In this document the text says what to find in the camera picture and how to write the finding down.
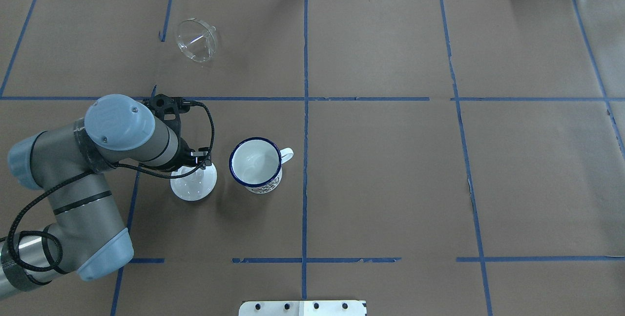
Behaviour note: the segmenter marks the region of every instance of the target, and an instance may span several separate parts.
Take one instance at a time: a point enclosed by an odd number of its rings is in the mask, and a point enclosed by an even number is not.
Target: mug handle
[[[290,147],[280,150],[280,163],[285,163],[293,157],[293,150]]]

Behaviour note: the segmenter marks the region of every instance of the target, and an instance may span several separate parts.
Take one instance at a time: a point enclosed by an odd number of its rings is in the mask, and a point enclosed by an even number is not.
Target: white bracket
[[[239,316],[367,316],[362,300],[244,302]]]

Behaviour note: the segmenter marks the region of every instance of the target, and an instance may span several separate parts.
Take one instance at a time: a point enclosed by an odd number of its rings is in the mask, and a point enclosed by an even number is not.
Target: gray robot arm
[[[151,101],[156,105],[150,111],[127,96],[107,95],[89,108],[85,118],[13,146],[9,167],[27,188],[49,190],[78,174],[90,174],[48,197],[56,223],[42,231],[62,244],[58,266],[44,272],[24,269],[10,256],[7,241],[0,243],[0,300],[73,271],[85,281],[94,280],[131,260],[130,236],[102,173],[115,169],[125,158],[161,171],[201,165],[180,138],[179,123],[174,131],[162,117],[163,106],[167,106],[163,104],[172,103],[172,98]],[[159,111],[163,121],[155,116]],[[38,267],[53,265],[59,256],[56,245],[42,236],[15,238],[14,246],[25,263]]]

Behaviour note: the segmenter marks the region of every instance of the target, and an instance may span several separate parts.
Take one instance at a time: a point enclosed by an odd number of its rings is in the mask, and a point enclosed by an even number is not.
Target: mug rim
[[[267,142],[271,144],[271,146],[275,149],[275,152],[277,153],[278,161],[277,161],[277,169],[275,170],[275,173],[273,174],[273,176],[271,176],[271,178],[269,178],[268,180],[260,184],[250,184],[250,183],[243,182],[243,180],[237,177],[237,175],[234,173],[234,169],[232,168],[232,159],[234,158],[234,153],[236,153],[237,149],[239,149],[241,145],[243,145],[244,143],[250,142],[252,140],[263,140],[263,142]],[[234,178],[234,180],[236,180],[239,184],[248,188],[259,188],[259,187],[263,187],[269,184],[269,182],[274,180],[277,177],[277,175],[280,173],[280,169],[282,169],[282,156],[280,154],[280,149],[277,148],[277,145],[274,142],[272,142],[268,138],[263,138],[262,136],[253,136],[252,138],[247,138],[243,140],[236,147],[234,147],[232,153],[230,154],[230,160],[228,160],[228,167],[230,167],[230,174],[232,174],[232,177]]]

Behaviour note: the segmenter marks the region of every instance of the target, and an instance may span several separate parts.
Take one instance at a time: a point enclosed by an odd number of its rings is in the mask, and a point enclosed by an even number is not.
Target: light blue joint cap
[[[7,156],[7,162],[9,163],[9,170],[14,177],[18,179],[18,182],[28,189],[40,190],[42,189],[33,178],[33,172],[31,171],[31,152],[38,136],[41,133],[26,138],[21,142],[13,145],[9,150]]]
[[[140,147],[154,134],[155,127],[154,116],[145,105],[120,94],[99,98],[84,116],[89,138],[113,151]]]
[[[76,273],[82,280],[89,282],[117,271],[130,262],[133,256],[134,249],[128,229],[125,228],[96,251]]]

